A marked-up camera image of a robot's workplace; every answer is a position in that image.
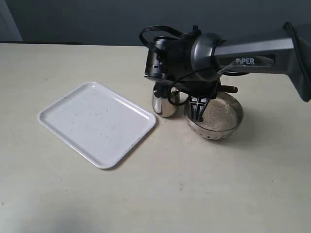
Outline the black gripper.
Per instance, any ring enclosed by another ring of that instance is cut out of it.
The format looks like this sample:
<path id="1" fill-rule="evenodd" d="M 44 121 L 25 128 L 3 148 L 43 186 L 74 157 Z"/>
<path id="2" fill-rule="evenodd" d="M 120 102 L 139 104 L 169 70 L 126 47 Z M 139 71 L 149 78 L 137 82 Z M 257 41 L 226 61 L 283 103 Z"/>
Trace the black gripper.
<path id="1" fill-rule="evenodd" d="M 145 76 L 154 81 L 153 101 L 164 98 L 172 101 L 171 92 L 178 85 L 220 85 L 220 75 L 214 53 L 220 44 L 219 36 L 191 36 L 187 38 L 155 37 L 146 42 L 148 55 Z M 190 96 L 190 119 L 203 122 L 203 114 L 216 89 L 210 95 Z"/>

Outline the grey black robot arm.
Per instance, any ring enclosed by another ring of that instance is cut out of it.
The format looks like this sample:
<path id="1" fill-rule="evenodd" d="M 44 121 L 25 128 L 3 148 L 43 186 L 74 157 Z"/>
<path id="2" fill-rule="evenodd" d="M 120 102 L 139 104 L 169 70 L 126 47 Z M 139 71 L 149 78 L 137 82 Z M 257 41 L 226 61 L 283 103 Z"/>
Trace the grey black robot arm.
<path id="1" fill-rule="evenodd" d="M 154 93 L 169 99 L 172 88 L 188 95 L 190 118 L 202 121 L 211 99 L 219 92 L 236 93 L 236 87 L 221 85 L 220 77 L 249 73 L 283 74 L 290 78 L 305 102 L 311 99 L 311 27 L 286 22 L 279 30 L 225 40 L 214 33 L 202 33 L 194 26 L 183 33 L 168 26 L 151 26 L 147 32 L 166 36 L 147 41 L 145 75 L 155 82 Z"/>

